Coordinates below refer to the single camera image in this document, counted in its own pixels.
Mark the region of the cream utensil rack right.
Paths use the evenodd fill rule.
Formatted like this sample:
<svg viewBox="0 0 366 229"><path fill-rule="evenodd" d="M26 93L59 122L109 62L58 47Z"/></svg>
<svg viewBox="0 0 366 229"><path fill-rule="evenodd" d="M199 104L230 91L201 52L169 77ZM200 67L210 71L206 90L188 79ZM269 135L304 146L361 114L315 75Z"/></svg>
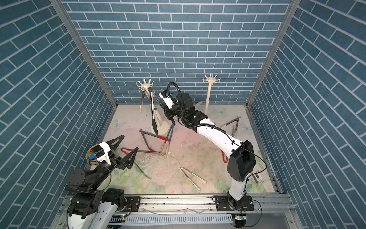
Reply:
<svg viewBox="0 0 366 229"><path fill-rule="evenodd" d="M218 84L220 82L220 79L217 78L217 74L215 74L215 75L209 74L209 76L207 76L205 74L205 78L203 79L203 82L208 84L207 96L206 96L206 102L205 102L205 114L207 114L208 113L211 90L212 90L212 85L213 84Z"/></svg>

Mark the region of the plain steel scalloped tongs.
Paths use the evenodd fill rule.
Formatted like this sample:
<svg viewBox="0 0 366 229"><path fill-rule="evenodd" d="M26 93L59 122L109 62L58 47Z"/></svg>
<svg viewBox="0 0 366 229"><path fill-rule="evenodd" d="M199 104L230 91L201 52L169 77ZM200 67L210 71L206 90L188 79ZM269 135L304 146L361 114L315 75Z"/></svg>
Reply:
<svg viewBox="0 0 366 229"><path fill-rule="evenodd" d="M232 134L231 134L231 136L235 137L236 136L236 133L237 133L237 130L238 130L240 118L241 118L241 116L237 116L236 118L234 118L234 119L228 121L227 123L221 125L220 128L224 128L224 127L229 126L232 123L234 123L233 126L232 126Z"/></svg>

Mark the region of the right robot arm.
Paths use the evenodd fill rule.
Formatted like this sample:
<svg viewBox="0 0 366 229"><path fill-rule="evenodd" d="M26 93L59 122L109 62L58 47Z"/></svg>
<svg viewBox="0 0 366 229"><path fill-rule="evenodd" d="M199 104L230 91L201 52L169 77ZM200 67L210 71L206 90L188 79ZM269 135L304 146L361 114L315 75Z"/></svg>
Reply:
<svg viewBox="0 0 366 229"><path fill-rule="evenodd" d="M191 97L187 93L179 92L176 98L164 90L157 97L151 92L151 102L156 99L160 107L164 110L166 118L173 125L178 118L180 124L196 133L206 137L214 143L228 158L227 172L232 178L231 187L227 194L228 204L233 210L241 210L247 200L247 184L250 177L264 172L264 169L254 172L256 159L261 157L254 153L254 148L248 140L242 142L220 127L216 126L212 120L203 112L195 109Z"/></svg>

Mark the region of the black silicone tongs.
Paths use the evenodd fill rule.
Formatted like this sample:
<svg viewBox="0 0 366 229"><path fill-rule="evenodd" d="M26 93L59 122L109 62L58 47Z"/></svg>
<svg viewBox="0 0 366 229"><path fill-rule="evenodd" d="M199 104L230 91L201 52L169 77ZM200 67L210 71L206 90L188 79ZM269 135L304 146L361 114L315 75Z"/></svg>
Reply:
<svg viewBox="0 0 366 229"><path fill-rule="evenodd" d="M152 127L156 135L159 135L159 128L160 128L160 121L157 120L157 116L155 115L155 105L154 105L154 93L153 89L150 87L148 88L148 92L150 93L151 99L151 114L152 114Z"/></svg>

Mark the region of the red tip grey tongs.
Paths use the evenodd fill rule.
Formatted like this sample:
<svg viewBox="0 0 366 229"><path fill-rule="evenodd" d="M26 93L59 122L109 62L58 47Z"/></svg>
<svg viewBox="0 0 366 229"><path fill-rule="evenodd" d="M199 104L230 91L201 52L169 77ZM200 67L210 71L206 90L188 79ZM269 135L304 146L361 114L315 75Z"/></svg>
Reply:
<svg viewBox="0 0 366 229"><path fill-rule="evenodd" d="M166 137L163 137L163 136L160 136L160 135L155 135L155 134L152 134L152 133L149 133L149 132L146 132L142 129L139 130L140 134L142 135L142 138L147 146L147 148L149 149L149 151L153 152L154 150L150 147L149 145L149 142L148 142L148 139L146 138L146 136L150 136L150 137L153 137L154 139L159 139L159 140L162 140L162 141L167 141L167 138Z"/></svg>

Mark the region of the aluminium corner post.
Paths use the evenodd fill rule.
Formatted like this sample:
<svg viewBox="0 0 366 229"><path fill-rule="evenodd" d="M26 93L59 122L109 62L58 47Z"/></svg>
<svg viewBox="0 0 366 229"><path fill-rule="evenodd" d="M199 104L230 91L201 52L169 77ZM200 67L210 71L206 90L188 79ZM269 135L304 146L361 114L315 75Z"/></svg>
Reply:
<svg viewBox="0 0 366 229"><path fill-rule="evenodd" d="M274 39L274 42L271 46L271 49L270 51L268 52L268 55L266 57L266 61L265 63L263 64L262 66L262 69L261 69L261 72L259 73L258 75L258 78L254 84L254 87L253 87L253 90L248 98L248 101L246 103L246 106L248 108L250 108L255 100L255 97L260 89L260 86L262 84L262 82L264 81L265 77L266 77L266 74L269 70L269 67L274 59L274 56L286 34L286 31L288 30L289 28L289 25L292 21L292 18L294 17L294 14L298 8L298 6L300 5L300 0L293 0L290 2L290 5L286 11L286 14L284 16L284 19L283 19L283 22L281 23L280 27L279 27L279 30L277 32L277 35Z"/></svg>
<svg viewBox="0 0 366 229"><path fill-rule="evenodd" d="M93 58L91 57L84 41L82 40L80 34L78 33L75 25L73 24L68 12L66 11L62 1L59 0L50 0L51 5L55 9L56 13L60 17L61 21L66 27L66 30L70 34L71 38L73 39L74 43L76 44L77 48L79 49L80 53L82 54L83 58L85 59L87 65L91 69L92 73L94 74L95 78L97 79L98 83L102 87L103 91L105 92L107 98L109 99L111 105L114 109L117 108L118 103L114 99L110 89L108 88L102 74L100 73L96 63L94 62Z"/></svg>

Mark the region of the yellow bowl with items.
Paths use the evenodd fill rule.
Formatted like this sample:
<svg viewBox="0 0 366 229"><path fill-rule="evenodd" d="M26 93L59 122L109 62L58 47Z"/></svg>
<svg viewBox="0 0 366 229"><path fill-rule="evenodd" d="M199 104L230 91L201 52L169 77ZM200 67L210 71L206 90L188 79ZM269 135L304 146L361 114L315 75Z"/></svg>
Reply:
<svg viewBox="0 0 366 229"><path fill-rule="evenodd" d="M97 157L93 156L94 152L93 152L93 148L96 147L97 145L92 146L88 152L86 153L86 160L88 161L89 165L91 166L97 166L99 164L99 162L97 161Z"/></svg>

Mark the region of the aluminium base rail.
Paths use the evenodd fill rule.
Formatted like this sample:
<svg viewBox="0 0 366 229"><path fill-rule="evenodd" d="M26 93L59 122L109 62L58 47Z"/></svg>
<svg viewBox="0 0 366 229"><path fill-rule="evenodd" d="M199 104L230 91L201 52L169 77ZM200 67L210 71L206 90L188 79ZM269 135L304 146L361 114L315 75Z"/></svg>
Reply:
<svg viewBox="0 0 366 229"><path fill-rule="evenodd" d="M51 228L302 228L288 194L250 194L237 210L230 207L226 194L126 195L125 201L121 211L102 203L96 213L82 219L67 213L67 198Z"/></svg>

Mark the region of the cream silicone steel tongs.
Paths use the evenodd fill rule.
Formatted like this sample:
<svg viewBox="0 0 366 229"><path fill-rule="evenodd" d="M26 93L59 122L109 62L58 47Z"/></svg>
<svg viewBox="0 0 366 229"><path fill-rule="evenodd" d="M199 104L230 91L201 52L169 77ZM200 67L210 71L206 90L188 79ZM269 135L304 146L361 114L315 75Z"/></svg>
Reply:
<svg viewBox="0 0 366 229"><path fill-rule="evenodd" d="M141 98L141 104L140 104L140 112L142 112L142 109L143 109L142 106L143 106L145 98L147 98L149 104L151 104L150 93L148 92L148 90L141 87L141 91L142 91L142 98Z"/></svg>

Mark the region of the aluminium corner post right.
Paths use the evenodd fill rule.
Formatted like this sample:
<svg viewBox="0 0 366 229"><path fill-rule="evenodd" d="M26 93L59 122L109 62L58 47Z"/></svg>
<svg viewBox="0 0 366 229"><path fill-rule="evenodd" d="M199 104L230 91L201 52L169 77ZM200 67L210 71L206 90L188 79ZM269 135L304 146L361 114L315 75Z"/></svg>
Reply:
<svg viewBox="0 0 366 229"><path fill-rule="evenodd" d="M274 42L271 46L271 49L270 51L268 52L268 55L266 57L266 61L265 63L263 64L262 66L262 69L261 69L261 72L259 73L258 75L258 78L254 84L254 87L253 87L253 90L248 98L248 101L246 103L246 106L248 108L250 108L255 100L255 97L260 89L260 86L262 84L262 82L264 81L265 77L266 77L266 74L269 70L269 67L274 59L274 56L286 34L286 31L288 30L289 28L289 25L292 21L292 18L294 17L294 14L298 8L298 6L300 5L300 0L293 0L290 2L290 5L286 11L286 14L284 16L284 19L283 19L283 22L281 23L280 27L279 27L279 30L277 32L277 35L274 39Z"/></svg>

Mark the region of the blue wooden tip tongs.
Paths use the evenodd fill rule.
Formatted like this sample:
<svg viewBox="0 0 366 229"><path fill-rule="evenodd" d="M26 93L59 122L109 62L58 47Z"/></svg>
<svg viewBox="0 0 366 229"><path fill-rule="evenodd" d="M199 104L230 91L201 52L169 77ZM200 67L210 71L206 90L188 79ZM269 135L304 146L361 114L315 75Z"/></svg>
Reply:
<svg viewBox="0 0 366 229"><path fill-rule="evenodd" d="M167 141L164 142L162 149L161 149L161 154L165 157L165 159L167 159L167 155L168 155L168 147L170 146L170 141L172 139L172 135L173 135L173 129L174 129L174 125L171 125L168 134L167 134Z"/></svg>

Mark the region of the cream utensil rack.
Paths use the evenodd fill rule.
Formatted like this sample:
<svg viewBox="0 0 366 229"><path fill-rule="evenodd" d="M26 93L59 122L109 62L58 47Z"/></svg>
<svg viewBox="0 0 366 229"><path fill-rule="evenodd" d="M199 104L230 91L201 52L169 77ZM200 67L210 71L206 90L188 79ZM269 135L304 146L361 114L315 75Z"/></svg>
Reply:
<svg viewBox="0 0 366 229"><path fill-rule="evenodd" d="M150 104L149 110L151 112L151 118L152 118L151 130L156 135L166 134L168 132L169 125L166 121L163 120L160 112L158 111L158 109L154 103L155 94L154 94L153 88L152 88L153 82L151 81L151 79L149 79L149 81L147 81L145 78L143 78L143 82L138 81L136 83L136 85L142 91L142 97L141 97L141 102L140 102L140 112L142 112L143 102L144 102L145 98L148 100L148 102Z"/></svg>
<svg viewBox="0 0 366 229"><path fill-rule="evenodd" d="M217 74L215 74L215 75L209 74L209 76L207 76L205 74L205 78L203 79L203 82L208 84L207 96L206 96L206 102L205 102L205 114L207 114L208 113L211 90L212 90L212 85L213 84L218 84L220 82L220 79L217 78Z"/></svg>

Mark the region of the cream utensil rack left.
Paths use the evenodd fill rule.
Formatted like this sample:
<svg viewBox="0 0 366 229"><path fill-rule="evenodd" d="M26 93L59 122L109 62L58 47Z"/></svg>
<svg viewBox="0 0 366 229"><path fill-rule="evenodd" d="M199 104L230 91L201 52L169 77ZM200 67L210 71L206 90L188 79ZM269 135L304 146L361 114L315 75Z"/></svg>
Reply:
<svg viewBox="0 0 366 229"><path fill-rule="evenodd" d="M140 112L142 112L143 102L144 102L145 98L148 100L148 102L150 104L149 110L151 112L151 118L152 118L151 130L156 135L166 134L168 132L169 125L166 121L163 120L160 112L158 111L158 109L154 103L155 94L154 94L153 88L152 88L153 82L151 81L151 79L149 79L149 81L147 81L145 78L143 78L143 82L138 81L136 83L136 85L142 91L142 97L141 97L141 102L140 102Z"/></svg>

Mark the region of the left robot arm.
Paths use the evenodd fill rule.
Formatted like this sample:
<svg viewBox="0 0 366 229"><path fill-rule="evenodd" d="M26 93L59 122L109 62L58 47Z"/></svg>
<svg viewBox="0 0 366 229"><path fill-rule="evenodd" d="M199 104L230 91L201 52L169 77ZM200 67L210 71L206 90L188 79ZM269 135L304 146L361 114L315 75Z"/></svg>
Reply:
<svg viewBox="0 0 366 229"><path fill-rule="evenodd" d="M97 166L93 170L76 169L69 174L65 190L74 196L66 213L67 228L106 229L113 214L125 208L123 190L100 187L115 168L125 167L125 162L113 153L123 139L121 135L94 145L87 151L86 159Z"/></svg>

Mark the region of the aluminium corner post left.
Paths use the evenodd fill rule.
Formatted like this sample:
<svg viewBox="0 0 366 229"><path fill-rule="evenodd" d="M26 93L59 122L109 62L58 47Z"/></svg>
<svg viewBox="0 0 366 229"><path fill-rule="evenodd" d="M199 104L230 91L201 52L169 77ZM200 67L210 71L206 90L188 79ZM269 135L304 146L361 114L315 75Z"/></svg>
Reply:
<svg viewBox="0 0 366 229"><path fill-rule="evenodd" d="M75 25L73 24L68 12L66 11L62 1L59 0L50 0L51 5L55 9L56 13L60 17L61 21L66 27L66 30L70 34L71 38L73 39L74 43L76 44L77 48L79 49L80 53L82 54L83 58L85 59L87 65L91 69L92 73L94 74L95 78L97 79L98 83L102 87L103 91L105 92L107 98L109 99L111 105L114 109L117 108L118 103L114 99L110 89L108 88L102 74L100 73L96 63L94 62L93 58L91 57L84 41L82 40L80 34L78 33Z"/></svg>

